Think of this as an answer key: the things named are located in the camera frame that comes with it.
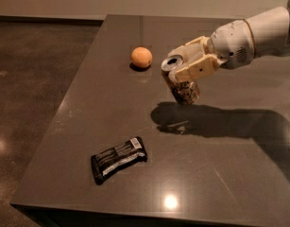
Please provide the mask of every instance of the floor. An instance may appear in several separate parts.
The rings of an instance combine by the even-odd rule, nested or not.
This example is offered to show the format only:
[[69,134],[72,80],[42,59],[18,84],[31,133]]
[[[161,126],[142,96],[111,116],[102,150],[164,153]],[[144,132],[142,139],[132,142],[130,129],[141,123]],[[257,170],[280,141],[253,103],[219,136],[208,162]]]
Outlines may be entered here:
[[9,202],[98,29],[0,22],[0,226],[38,226]]

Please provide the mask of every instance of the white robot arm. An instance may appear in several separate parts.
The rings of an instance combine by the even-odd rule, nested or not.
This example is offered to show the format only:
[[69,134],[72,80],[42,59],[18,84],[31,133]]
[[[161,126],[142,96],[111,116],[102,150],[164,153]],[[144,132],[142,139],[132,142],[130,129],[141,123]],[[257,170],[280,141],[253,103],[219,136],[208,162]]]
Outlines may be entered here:
[[202,36],[174,49],[166,62],[180,57],[182,63],[171,70],[169,79],[182,83],[211,76],[219,67],[234,69],[250,64],[263,55],[289,56],[290,0],[287,7],[233,21],[211,37]]

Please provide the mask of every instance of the can top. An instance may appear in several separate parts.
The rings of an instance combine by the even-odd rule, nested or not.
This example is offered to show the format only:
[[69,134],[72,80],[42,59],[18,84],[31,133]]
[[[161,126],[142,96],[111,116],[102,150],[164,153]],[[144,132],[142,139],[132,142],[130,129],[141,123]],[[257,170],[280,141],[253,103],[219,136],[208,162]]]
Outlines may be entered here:
[[181,55],[174,55],[163,60],[162,70],[165,72],[169,72],[182,64],[183,64],[183,57]]

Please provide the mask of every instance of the table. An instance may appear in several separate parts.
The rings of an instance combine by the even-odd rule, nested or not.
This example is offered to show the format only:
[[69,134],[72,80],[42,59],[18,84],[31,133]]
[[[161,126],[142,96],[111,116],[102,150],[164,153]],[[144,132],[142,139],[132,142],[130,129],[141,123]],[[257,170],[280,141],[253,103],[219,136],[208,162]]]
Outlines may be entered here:
[[[290,57],[219,69],[192,106],[161,75],[171,49],[228,21],[107,16],[11,204],[48,226],[290,226]],[[96,185],[91,156],[134,136],[148,161]]]

